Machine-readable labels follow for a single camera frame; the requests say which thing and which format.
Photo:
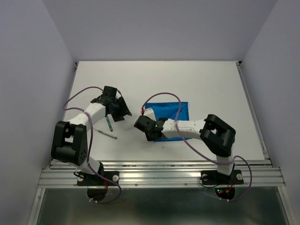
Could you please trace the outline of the blue cloth napkin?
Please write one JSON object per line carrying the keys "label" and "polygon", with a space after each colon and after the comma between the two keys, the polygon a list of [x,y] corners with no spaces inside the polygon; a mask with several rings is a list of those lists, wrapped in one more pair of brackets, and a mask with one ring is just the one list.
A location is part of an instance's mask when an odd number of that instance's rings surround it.
{"label": "blue cloth napkin", "polygon": [[154,142],[181,141],[182,138],[176,131],[175,119],[189,121],[188,102],[164,102],[164,103],[147,103],[145,108],[154,110],[156,120],[167,118],[163,126],[162,133],[166,139],[155,140]]}

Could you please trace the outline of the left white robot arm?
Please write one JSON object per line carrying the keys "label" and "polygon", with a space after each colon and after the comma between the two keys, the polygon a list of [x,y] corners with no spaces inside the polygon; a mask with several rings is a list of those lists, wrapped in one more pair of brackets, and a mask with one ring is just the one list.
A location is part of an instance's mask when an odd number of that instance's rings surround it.
{"label": "left white robot arm", "polygon": [[93,125],[107,115],[111,115],[113,121],[123,121],[125,116],[131,116],[121,92],[111,86],[105,86],[102,94],[91,100],[86,109],[78,107],[63,110],[79,110],[80,113],[68,121],[59,121],[55,125],[51,148],[51,157],[63,163],[68,163],[88,174],[88,179],[95,185],[104,181],[103,164],[90,156],[92,141],[88,142],[88,132],[93,139]]}

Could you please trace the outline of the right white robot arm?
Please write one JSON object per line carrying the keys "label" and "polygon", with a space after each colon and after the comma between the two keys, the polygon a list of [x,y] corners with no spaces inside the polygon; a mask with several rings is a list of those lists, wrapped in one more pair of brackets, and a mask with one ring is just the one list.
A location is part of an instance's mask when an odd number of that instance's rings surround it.
{"label": "right white robot arm", "polygon": [[188,138],[201,140],[216,155],[216,179],[226,183],[233,177],[233,144],[236,130],[214,114],[203,120],[172,120],[160,118],[152,120],[141,115],[134,127],[144,132],[147,141],[158,139]]}

